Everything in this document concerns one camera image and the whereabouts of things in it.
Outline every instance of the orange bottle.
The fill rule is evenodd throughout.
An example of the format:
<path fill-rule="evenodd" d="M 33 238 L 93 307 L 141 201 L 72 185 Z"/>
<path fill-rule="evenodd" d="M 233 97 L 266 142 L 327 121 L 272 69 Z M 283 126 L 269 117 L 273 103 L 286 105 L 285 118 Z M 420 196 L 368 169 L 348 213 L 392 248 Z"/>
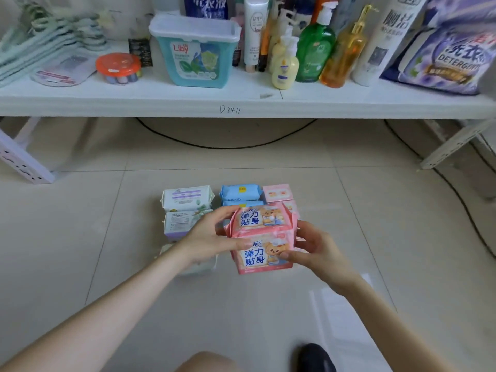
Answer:
<path fill-rule="evenodd" d="M 322 4 L 327 1 L 338 1 L 338 0 L 315 0 L 315 7 L 313 8 L 313 14 L 312 14 L 312 19 L 310 20 L 310 24 L 314 24 L 315 22 L 317 22 L 319 13 L 322 10 Z"/>

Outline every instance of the tile floor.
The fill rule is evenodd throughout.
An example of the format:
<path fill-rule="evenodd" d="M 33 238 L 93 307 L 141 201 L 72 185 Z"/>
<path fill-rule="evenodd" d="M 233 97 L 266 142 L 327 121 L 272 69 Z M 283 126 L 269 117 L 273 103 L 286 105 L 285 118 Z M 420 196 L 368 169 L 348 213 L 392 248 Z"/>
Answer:
<path fill-rule="evenodd" d="M 210 146 L 263 143 L 307 121 L 145 120 Z M 47 118 L 34 137 L 30 152 L 59 178 L 35 186 L 0 165 L 0 363 L 153 260 L 166 241 L 164 188 L 241 182 L 289 183 L 302 218 L 331 232 L 433 347 L 460 369 L 496 363 L 496 262 L 454 193 L 380 120 L 320 120 L 231 151 L 119 118 Z M 494 244 L 493 208 L 449 162 L 442 170 Z M 389 370 L 351 307 L 305 268 L 239 276 L 223 255 L 216 271 L 174 280 L 104 370 L 173 371 L 209 350 L 247 372 L 288 371 L 306 342 L 338 371 Z"/>

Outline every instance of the small plastic jar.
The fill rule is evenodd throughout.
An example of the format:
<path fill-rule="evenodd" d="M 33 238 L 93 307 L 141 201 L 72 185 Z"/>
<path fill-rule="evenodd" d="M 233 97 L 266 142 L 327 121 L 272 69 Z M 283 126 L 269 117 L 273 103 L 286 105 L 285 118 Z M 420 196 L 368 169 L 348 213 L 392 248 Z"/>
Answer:
<path fill-rule="evenodd" d="M 141 77 L 140 58 L 130 53 L 116 52 L 100 56 L 96 70 L 112 85 L 127 85 Z"/>

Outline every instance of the blue wet wipes package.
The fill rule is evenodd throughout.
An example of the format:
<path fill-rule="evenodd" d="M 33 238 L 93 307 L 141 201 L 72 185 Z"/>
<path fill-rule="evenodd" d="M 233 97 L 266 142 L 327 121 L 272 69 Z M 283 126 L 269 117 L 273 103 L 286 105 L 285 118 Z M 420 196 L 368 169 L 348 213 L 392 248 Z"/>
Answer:
<path fill-rule="evenodd" d="M 424 25 L 496 22 L 496 0 L 428 0 Z"/>
<path fill-rule="evenodd" d="M 244 203 L 245 201 L 258 201 L 262 193 L 262 188 L 257 184 L 223 185 L 220 198 L 222 202 Z"/>
<path fill-rule="evenodd" d="M 227 0 L 184 0 L 187 17 L 227 19 Z"/>
<path fill-rule="evenodd" d="M 224 201 L 222 206 L 239 205 L 241 207 L 265 205 L 263 201 Z"/>
<path fill-rule="evenodd" d="M 496 24 L 447 25 L 418 33 L 382 77 L 476 95 L 495 57 Z"/>

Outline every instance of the cartoon bear illustration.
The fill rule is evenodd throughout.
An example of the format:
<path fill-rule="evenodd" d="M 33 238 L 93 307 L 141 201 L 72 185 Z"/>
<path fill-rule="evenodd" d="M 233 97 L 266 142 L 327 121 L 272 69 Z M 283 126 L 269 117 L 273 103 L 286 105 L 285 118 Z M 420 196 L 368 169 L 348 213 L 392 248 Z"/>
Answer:
<path fill-rule="evenodd" d="M 277 207 L 264 207 L 260 209 L 264 226 L 283 225 L 284 217 Z"/>
<path fill-rule="evenodd" d="M 279 253 L 289 249 L 289 244 L 284 239 L 274 239 L 264 244 L 265 253 L 267 253 L 267 262 L 269 265 L 279 265 L 286 263 L 279 259 Z"/>

